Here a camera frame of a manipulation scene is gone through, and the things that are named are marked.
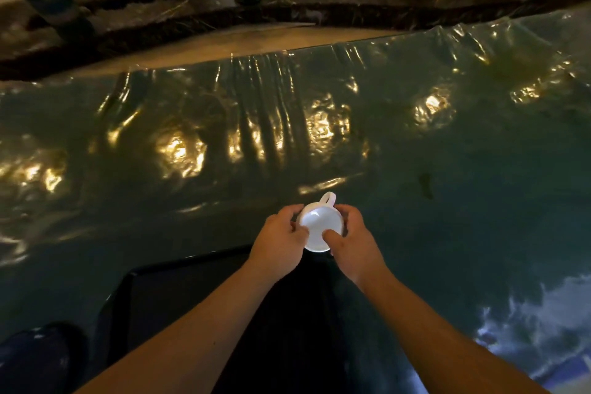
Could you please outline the white cup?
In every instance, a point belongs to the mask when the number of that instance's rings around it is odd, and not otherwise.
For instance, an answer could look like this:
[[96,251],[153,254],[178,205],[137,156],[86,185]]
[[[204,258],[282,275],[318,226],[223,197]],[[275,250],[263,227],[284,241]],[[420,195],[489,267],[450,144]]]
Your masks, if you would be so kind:
[[325,253],[330,250],[323,239],[326,230],[332,230],[339,235],[344,232],[344,218],[335,208],[336,194],[325,193],[318,202],[304,206],[297,217],[297,224],[308,229],[308,239],[305,249],[312,253]]

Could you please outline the green plastic table cover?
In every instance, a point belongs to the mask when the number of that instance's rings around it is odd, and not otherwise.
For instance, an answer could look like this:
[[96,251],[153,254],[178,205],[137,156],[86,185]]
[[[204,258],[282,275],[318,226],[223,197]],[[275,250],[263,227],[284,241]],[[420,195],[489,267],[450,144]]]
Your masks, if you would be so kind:
[[591,7],[0,89],[0,343],[326,192],[397,277],[591,393]]

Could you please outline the person's left hand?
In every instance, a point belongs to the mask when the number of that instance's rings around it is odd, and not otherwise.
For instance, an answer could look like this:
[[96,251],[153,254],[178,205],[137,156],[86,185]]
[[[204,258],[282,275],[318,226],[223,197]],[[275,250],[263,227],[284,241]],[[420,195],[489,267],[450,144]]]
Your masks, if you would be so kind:
[[287,205],[270,215],[254,241],[248,261],[272,283],[293,271],[303,256],[305,244],[283,242],[289,227],[303,227],[293,221],[303,208],[303,204]]

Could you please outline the person's right forearm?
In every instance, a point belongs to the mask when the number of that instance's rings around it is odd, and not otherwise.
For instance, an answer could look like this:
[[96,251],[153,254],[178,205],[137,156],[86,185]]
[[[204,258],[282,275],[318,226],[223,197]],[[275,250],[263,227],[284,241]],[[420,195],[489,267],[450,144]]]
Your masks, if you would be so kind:
[[461,334],[384,265],[361,273],[356,284],[395,334],[429,394],[551,394]]

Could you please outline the black tray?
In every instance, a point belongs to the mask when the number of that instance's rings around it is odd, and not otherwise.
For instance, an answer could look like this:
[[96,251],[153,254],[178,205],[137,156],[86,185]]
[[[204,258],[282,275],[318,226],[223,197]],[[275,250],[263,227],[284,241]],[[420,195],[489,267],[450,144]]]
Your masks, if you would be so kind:
[[[120,361],[203,301],[250,247],[137,267],[98,317],[92,375]],[[328,258],[305,252],[255,312],[211,394],[426,394],[398,357],[354,351],[337,312]]]

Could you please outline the black plant pot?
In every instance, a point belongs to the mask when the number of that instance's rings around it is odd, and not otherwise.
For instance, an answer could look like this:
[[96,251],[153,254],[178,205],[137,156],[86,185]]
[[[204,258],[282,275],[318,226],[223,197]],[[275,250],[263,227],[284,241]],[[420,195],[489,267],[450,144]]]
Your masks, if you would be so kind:
[[82,15],[74,0],[25,0],[49,25],[61,27],[77,21]]

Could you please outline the person's dark blue trouser leg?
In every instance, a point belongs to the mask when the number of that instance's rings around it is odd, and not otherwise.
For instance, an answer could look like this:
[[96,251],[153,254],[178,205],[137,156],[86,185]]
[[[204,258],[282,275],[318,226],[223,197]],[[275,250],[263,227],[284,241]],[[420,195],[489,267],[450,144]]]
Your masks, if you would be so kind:
[[89,361],[81,328],[54,322],[0,343],[0,394],[72,394]]

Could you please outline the person's right hand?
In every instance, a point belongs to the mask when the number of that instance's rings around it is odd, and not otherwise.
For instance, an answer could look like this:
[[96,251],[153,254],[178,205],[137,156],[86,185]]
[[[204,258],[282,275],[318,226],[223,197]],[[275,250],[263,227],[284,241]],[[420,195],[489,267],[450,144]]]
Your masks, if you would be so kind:
[[360,211],[346,204],[337,204],[336,209],[344,218],[344,246],[339,253],[331,254],[343,274],[366,292],[389,270]]

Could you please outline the dark stone planter ledge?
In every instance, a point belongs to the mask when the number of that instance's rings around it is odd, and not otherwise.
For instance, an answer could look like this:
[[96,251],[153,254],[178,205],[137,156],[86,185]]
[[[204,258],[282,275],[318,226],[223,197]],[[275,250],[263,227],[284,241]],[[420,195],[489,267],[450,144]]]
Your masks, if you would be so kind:
[[0,5],[0,82],[35,81],[246,24],[420,30],[523,17],[588,0],[74,0],[94,32],[63,40],[25,1]]

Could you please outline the person's left forearm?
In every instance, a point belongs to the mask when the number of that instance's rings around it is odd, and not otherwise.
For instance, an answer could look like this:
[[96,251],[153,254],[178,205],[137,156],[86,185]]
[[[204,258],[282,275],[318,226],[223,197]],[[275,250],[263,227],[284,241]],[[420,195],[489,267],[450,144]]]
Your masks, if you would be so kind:
[[75,394],[211,394],[278,278],[249,259],[204,301]]

